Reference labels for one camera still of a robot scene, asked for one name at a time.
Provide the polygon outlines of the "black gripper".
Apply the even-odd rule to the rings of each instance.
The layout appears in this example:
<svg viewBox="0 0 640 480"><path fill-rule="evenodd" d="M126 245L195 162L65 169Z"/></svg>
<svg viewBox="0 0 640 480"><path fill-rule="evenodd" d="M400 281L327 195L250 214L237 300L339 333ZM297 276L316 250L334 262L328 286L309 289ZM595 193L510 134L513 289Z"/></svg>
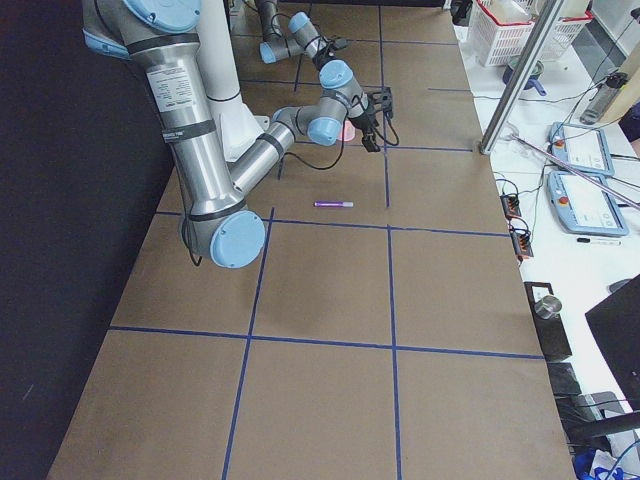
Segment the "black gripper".
<svg viewBox="0 0 640 480"><path fill-rule="evenodd" d="M377 143L376 130L378 121L376 119L375 107L371 102L364 105L357 102L349 111L348 115L351 124L362 132L362 145L367 152L380 152L381 147Z"/></svg>

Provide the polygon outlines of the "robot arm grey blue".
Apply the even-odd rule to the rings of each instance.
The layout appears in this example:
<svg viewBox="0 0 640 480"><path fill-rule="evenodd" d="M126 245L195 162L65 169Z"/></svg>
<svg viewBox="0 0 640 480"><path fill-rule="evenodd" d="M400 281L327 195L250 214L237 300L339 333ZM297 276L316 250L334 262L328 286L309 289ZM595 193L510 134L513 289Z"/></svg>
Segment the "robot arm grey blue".
<svg viewBox="0 0 640 480"><path fill-rule="evenodd" d="M268 118L252 114L242 99L219 1L83 3L87 47L133 62L146 75L174 157L184 209L181 237L191 259L230 269L250 264L261 252L265 227L246 198L296 140L331 146L352 125L373 152L376 116L392 110L388 89L364 90L336 57L342 40L322 35L303 12L281 26L276 2L256 7L262 60L308 57L322 88L315 104L284 107Z"/></svg>
<svg viewBox="0 0 640 480"><path fill-rule="evenodd" d="M259 52L265 64L274 64L296 56L307 56L317 71L336 60L336 53L348 46L341 37L327 37L305 12L287 16L278 10L277 1L256 1L262 39Z"/></svg>

